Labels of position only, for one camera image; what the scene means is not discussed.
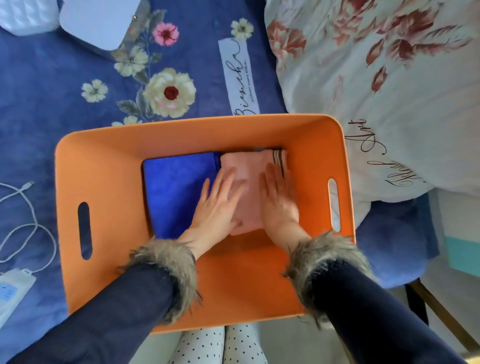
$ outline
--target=folded pink towel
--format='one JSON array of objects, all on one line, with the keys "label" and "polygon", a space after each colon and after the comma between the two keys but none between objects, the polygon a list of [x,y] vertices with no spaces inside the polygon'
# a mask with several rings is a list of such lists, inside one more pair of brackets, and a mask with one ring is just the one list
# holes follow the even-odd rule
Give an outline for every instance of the folded pink towel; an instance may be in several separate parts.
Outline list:
[{"label": "folded pink towel", "polygon": [[239,235],[249,231],[263,229],[260,212],[260,189],[258,179],[265,171],[268,163],[278,163],[282,172],[287,170],[287,153],[285,150],[263,150],[261,152],[226,153],[220,157],[222,168],[237,169],[235,182],[247,181],[247,187],[239,200],[233,218],[240,220],[242,225],[230,234]]}]

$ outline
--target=white pants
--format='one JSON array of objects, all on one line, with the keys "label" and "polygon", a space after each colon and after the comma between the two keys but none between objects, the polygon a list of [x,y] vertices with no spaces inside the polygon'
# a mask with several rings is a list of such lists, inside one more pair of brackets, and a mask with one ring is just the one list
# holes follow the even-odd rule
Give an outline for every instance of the white pants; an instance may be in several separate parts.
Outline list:
[{"label": "white pants", "polygon": [[184,331],[168,364],[267,364],[258,324]]}]

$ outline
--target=orange storage bin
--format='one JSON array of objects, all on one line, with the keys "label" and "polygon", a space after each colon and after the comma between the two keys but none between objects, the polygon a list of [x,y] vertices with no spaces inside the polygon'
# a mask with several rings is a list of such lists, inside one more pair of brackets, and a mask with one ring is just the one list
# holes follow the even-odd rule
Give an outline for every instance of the orange storage bin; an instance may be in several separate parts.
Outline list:
[{"label": "orange storage bin", "polygon": [[[354,235],[347,155],[340,124],[326,115],[201,118],[71,133],[55,153],[60,257],[70,313],[118,276],[131,249],[151,236],[142,162],[207,151],[282,147],[296,183],[300,224],[330,230],[328,181],[339,194],[342,235]],[[78,207],[90,212],[92,255],[82,258]],[[197,262],[201,304],[154,332],[230,325],[303,314],[288,262],[264,231],[228,237]]]}]

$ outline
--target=faux fur trim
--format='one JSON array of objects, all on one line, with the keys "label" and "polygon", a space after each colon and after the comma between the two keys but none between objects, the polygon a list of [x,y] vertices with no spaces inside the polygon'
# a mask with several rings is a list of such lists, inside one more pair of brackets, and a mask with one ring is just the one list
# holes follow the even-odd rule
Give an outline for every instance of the faux fur trim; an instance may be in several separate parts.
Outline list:
[{"label": "faux fur trim", "polygon": [[290,254],[285,276],[292,281],[300,301],[315,318],[319,328],[333,327],[326,314],[317,311],[313,304],[312,273],[327,270],[327,263],[332,260],[343,260],[375,280],[367,258],[349,238],[329,231],[301,242]]},{"label": "faux fur trim", "polygon": [[169,271],[178,283],[174,305],[165,314],[161,323],[172,324],[190,307],[193,300],[199,300],[195,258],[185,244],[174,240],[152,239],[146,245],[130,253],[128,268],[139,263],[156,264]]}]

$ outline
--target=dark jacket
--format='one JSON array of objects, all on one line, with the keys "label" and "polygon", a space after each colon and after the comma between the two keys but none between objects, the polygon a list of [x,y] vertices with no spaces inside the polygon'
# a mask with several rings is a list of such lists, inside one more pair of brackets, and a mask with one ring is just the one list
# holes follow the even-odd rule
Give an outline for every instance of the dark jacket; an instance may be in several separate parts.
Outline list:
[{"label": "dark jacket", "polygon": [[[359,364],[456,364],[464,360],[372,279],[356,246],[330,233],[301,243],[287,276],[320,326],[330,323]],[[194,259],[173,241],[152,241],[84,307],[10,364],[123,364],[159,322],[197,295]]]}]

